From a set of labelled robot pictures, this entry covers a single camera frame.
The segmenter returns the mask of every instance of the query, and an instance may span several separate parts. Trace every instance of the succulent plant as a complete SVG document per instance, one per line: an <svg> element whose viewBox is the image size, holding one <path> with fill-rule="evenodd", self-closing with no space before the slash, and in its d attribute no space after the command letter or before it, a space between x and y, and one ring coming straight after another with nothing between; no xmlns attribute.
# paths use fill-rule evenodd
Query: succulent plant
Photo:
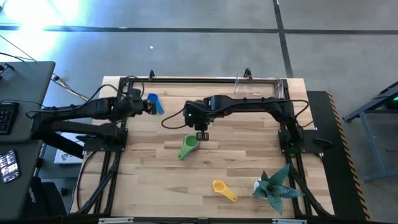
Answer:
<svg viewBox="0 0 398 224"><path fill-rule="evenodd" d="M282 185L289 174L289 167L290 164L287 164L270 178L268 178L265 171L262 171L261 180L258 180L259 186L253 193L253 196L268 198L268 202L271 207L277 210L280 214L282 214L281 198L296 198L305 195L291 187Z"/></svg>

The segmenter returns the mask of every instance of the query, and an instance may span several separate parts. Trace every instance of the keyboard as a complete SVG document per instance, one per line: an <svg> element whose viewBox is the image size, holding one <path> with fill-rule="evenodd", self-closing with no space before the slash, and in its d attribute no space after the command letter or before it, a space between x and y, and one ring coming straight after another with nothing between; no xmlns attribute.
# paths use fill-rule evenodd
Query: keyboard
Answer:
<svg viewBox="0 0 398 224"><path fill-rule="evenodd" d="M0 103L0 135L10 135L18 108L19 103Z"/></svg>

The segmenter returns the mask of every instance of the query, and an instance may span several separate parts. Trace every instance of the desk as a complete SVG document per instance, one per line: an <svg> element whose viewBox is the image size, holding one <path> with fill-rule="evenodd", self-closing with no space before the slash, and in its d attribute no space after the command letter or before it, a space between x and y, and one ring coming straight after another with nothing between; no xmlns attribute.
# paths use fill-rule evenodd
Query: desk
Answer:
<svg viewBox="0 0 398 224"><path fill-rule="evenodd" d="M29 100L43 103L55 63L9 62L9 64L15 68L17 74L11 74L12 76L5 72L2 74L4 79L0 80L0 100ZM25 128L29 130L30 123L27 121L25 123ZM5 153L10 149L16 151L21 173L18 179L7 184L0 182L0 198L2 202L0 219L17 218L21 214L41 147L41 141L21 143L0 142L0 153Z"/></svg>
<svg viewBox="0 0 398 224"><path fill-rule="evenodd" d="M120 77L104 77L103 84L118 86ZM304 80L288 79L291 99L307 100ZM239 86L240 91L261 91L274 95L267 84ZM277 132L279 123L267 113L235 113L216 119L209 127L210 141L191 152L184 161L177 159L183 138L193 128L164 129L160 122L179 111L186 100L199 100L211 95L234 95L233 83L145 83L148 93L159 95L163 115L148 114L129 118L129 138L122 154L114 195L112 216L132 217L213 217L271 218L281 217L266 200L252 196L253 184L265 170L272 175L286 163L280 153ZM103 89L100 97L114 96ZM295 111L304 103L294 103ZM312 120L310 108L298 121ZM183 125L183 116L167 121L168 126ZM81 177L81 202L87 201L98 185L103 153L90 160ZM333 213L328 184L319 157L303 155L308 188L324 208ZM214 193L212 181L221 179L238 196L235 203ZM105 190L102 209L108 191ZM283 199L282 217L294 217L291 199ZM71 212L76 211L76 200Z"/></svg>

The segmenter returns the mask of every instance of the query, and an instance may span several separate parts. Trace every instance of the concrete floor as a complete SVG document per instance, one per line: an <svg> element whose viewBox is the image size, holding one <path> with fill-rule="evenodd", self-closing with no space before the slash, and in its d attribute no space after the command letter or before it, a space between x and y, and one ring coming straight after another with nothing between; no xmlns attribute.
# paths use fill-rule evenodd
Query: concrete floor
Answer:
<svg viewBox="0 0 398 224"><path fill-rule="evenodd" d="M398 29L398 1L279 0L285 29ZM278 34L42 32L46 25L276 29L272 0L9 1L0 25L25 24L0 35L91 95L105 75L227 76L250 67L256 77L286 77ZM397 81L397 35L287 34L293 76L308 90L333 93L340 116ZM1 51L23 56L0 39ZM81 103L51 83L45 105ZM359 121L344 124L360 176L374 171ZM398 153L387 158L396 161ZM397 222L398 178L362 183L372 220Z"/></svg>

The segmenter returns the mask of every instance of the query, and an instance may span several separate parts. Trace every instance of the black desk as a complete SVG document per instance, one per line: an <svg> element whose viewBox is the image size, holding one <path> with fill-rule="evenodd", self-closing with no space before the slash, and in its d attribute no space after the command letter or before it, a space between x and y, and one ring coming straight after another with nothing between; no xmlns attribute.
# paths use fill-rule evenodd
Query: black desk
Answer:
<svg viewBox="0 0 398 224"><path fill-rule="evenodd" d="M13 89L10 88L12 86L11 82L16 79L5 78L0 80L0 100L15 99L43 103L55 63L9 62L9 64L16 69L16 78L20 84L18 89ZM26 124L26 128L30 129L30 123ZM21 214L41 147L41 141L0 142L0 153L5 153L10 149L15 150L21 173L18 179L7 184L0 182L0 200L2 204L0 219L14 219Z"/></svg>

